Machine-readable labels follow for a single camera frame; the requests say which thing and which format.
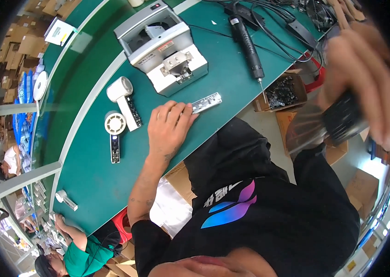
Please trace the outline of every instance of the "electric screwdriver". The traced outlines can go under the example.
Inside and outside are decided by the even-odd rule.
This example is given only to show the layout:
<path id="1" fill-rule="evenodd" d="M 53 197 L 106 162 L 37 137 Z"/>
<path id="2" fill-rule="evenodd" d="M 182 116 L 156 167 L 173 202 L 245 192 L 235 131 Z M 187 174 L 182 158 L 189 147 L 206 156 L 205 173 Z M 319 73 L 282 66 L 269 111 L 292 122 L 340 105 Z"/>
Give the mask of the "electric screwdriver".
<path id="1" fill-rule="evenodd" d="M 250 68 L 250 73 L 260 83 L 261 91 L 263 91 L 261 81 L 264 78 L 264 71 L 249 32 L 238 14 L 229 16 L 229 22 L 232 28 L 232 38 L 240 44 Z"/>

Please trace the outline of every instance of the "red power switch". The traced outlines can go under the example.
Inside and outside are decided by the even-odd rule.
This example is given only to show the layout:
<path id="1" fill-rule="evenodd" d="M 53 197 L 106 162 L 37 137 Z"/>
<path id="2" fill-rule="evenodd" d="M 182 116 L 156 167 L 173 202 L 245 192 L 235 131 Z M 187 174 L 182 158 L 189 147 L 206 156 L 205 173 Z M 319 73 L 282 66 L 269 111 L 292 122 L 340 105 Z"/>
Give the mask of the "red power switch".
<path id="1" fill-rule="evenodd" d="M 150 7 L 151 10 L 155 10 L 156 8 L 160 7 L 161 4 L 160 3 L 156 3 L 155 5 L 153 5 L 152 7 Z"/>

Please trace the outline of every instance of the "black t-shirt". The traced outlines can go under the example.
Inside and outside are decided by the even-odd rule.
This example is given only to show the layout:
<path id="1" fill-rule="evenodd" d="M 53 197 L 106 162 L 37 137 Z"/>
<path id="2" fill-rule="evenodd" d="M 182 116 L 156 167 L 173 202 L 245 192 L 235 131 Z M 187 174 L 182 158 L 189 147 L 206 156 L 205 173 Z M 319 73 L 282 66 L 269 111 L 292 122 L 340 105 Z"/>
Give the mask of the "black t-shirt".
<path id="1" fill-rule="evenodd" d="M 204 197 L 204 207 L 173 240 L 149 220 L 135 223 L 138 275 L 160 263 L 226 256 L 240 247 L 259 253 L 278 277 L 335 273 L 357 244 L 358 212 L 322 155 L 298 157 L 294 170 L 297 185 L 270 176 L 225 184 Z"/>

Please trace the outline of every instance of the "green workbench surface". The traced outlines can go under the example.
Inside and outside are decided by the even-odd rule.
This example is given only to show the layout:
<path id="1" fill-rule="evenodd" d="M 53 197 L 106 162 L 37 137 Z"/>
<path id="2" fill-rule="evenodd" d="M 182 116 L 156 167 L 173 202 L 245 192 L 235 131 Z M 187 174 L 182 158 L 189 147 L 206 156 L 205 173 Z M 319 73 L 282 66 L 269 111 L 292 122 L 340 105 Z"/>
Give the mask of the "green workbench surface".
<path id="1" fill-rule="evenodd" d="M 292 12 L 317 39 L 322 36 L 305 14 Z M 180 16 L 189 25 L 230 34 L 227 15 L 218 4 L 201 2 Z M 306 51 L 299 41 L 271 19 L 266 19 L 266 25 L 283 42 Z M 64 161 L 57 187 L 57 191 L 64 189 L 79 208 L 74 212 L 66 204 L 55 201 L 53 210 L 62 213 L 67 220 L 80 226 L 87 234 L 98 229 L 127 205 L 131 188 L 148 155 L 147 125 L 152 109 L 168 100 L 194 102 L 215 92 L 222 97 L 220 105 L 203 112 L 195 121 L 186 141 L 172 159 L 169 170 L 261 92 L 259 84 L 249 74 L 240 47 L 231 38 L 195 27 L 191 29 L 195 45 L 209 62 L 209 73 L 206 76 L 166 98 L 154 92 L 144 73 L 124 62 L 104 86 L 82 121 Z M 250 30 L 249 33 L 256 44 L 282 53 L 262 31 Z M 114 43 L 111 46 L 120 49 L 120 46 L 114 46 Z M 257 52 L 264 67 L 264 87 L 270 85 L 292 64 L 291 61 L 268 51 L 257 48 Z M 106 52 L 102 51 L 95 58 L 102 58 L 105 54 Z M 91 75 L 92 72 L 89 72 L 84 78 L 90 78 Z M 133 84 L 134 103 L 144 125 L 133 132 L 125 130 L 121 134 L 121 162 L 111 164 L 109 134 L 105 131 L 103 122 L 107 112 L 119 108 L 116 103 L 110 102 L 105 91 L 120 76 L 126 76 Z"/>
<path id="2" fill-rule="evenodd" d="M 168 4 L 175 7 L 181 2 L 183 0 L 169 0 Z M 69 130 L 87 95 L 122 51 L 114 39 L 114 28 L 149 3 L 132 8 L 127 0 L 83 0 L 68 16 L 67 23 L 81 28 L 69 48 L 51 43 L 44 54 L 45 70 L 51 82 L 37 119 L 32 149 L 33 168 L 59 160 Z M 86 21 L 98 5 L 99 10 Z M 82 49 L 88 38 L 91 40 Z M 54 176 L 42 181 L 48 196 L 46 207 L 49 208 Z"/>

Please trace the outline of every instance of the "red plastic stool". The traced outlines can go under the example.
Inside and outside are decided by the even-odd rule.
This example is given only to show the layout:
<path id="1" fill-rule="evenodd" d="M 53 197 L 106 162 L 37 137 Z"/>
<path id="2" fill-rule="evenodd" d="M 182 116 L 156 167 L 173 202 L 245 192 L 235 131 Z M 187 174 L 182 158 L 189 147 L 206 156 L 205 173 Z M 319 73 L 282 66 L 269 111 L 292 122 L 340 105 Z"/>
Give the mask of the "red plastic stool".
<path id="1" fill-rule="evenodd" d="M 303 57 L 309 58 L 310 54 L 308 52 L 304 53 Z M 315 60 L 314 58 L 311 59 L 311 61 L 316 65 L 316 68 L 320 67 L 320 63 Z M 318 75 L 315 76 L 315 81 L 313 81 L 310 84 L 304 84 L 304 88 L 306 89 L 306 93 L 309 93 L 311 91 L 314 91 L 318 89 L 320 86 L 324 83 L 324 77 L 326 75 L 326 69 L 324 67 L 321 67 L 321 69 L 318 71 Z"/>
<path id="2" fill-rule="evenodd" d="M 124 229 L 124 227 L 130 227 L 129 219 L 127 217 L 127 207 L 115 215 L 111 220 L 114 222 L 118 231 L 120 231 L 120 244 L 123 244 L 132 238 L 132 233 L 129 233 Z"/>

